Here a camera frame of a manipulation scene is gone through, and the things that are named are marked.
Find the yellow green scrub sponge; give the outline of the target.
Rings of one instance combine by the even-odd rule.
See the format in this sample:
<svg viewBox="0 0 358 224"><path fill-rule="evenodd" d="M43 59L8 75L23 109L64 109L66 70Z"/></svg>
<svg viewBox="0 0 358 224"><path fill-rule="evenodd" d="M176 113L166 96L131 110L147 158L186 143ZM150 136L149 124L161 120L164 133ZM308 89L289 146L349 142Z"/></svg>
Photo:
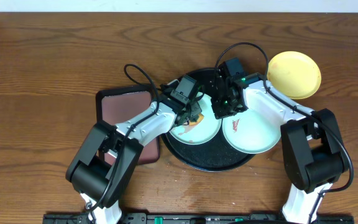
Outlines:
<svg viewBox="0 0 358 224"><path fill-rule="evenodd" d="M189 120L189 125L195 126L195 125L199 124L203 119L204 119L204 116L200 113Z"/></svg>

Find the mint green plate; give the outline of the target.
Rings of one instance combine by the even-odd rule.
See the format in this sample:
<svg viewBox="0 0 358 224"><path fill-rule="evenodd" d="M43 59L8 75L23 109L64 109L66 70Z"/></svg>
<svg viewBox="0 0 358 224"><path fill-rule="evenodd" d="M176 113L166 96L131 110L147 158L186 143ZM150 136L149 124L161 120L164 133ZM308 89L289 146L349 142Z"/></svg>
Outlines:
<svg viewBox="0 0 358 224"><path fill-rule="evenodd" d="M279 128L254 110L223 118L222 129L226 141L240 152L259 154L279 142Z"/></svg>
<svg viewBox="0 0 358 224"><path fill-rule="evenodd" d="M211 97L205 93L198 103L201 106L198 120L177 126L170 131L170 134L181 143L189 145L206 143L215 137L221 127L222 120L214 116Z"/></svg>

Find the yellow plate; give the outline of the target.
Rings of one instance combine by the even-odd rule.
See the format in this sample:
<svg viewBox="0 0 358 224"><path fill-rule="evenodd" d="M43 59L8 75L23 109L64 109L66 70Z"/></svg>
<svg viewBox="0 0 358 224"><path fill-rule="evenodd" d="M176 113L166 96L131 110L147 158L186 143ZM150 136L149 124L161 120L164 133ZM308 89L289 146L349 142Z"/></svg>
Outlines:
<svg viewBox="0 0 358 224"><path fill-rule="evenodd" d="M267 78L278 91L296 100L314 95L321 84L321 72L316 62L295 51L274 56L268 65Z"/></svg>

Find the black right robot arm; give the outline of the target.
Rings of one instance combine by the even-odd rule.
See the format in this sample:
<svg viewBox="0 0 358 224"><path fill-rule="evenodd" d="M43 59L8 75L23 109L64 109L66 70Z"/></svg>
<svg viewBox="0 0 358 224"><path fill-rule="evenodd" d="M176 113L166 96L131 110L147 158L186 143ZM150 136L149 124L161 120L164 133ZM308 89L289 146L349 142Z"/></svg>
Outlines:
<svg viewBox="0 0 358 224"><path fill-rule="evenodd" d="M280 130L285 172L291 181L282 214L288 222L315 222L323 197L346 190L354 178L334 113L299 105L267 74L247 74L238 58L217 61L214 82L212 107L217 118L253 110Z"/></svg>

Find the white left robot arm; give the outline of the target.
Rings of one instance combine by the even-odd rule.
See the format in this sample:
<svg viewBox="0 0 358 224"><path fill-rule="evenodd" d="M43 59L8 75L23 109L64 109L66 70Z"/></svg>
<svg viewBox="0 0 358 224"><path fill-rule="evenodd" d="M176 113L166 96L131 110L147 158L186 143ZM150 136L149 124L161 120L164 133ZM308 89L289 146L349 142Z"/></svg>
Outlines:
<svg viewBox="0 0 358 224"><path fill-rule="evenodd" d="M101 120L88 133L65 174L85 200L89 223L117 223L123 195L143 148L197 116L201 85L188 75L163 86L141 114L113 126Z"/></svg>

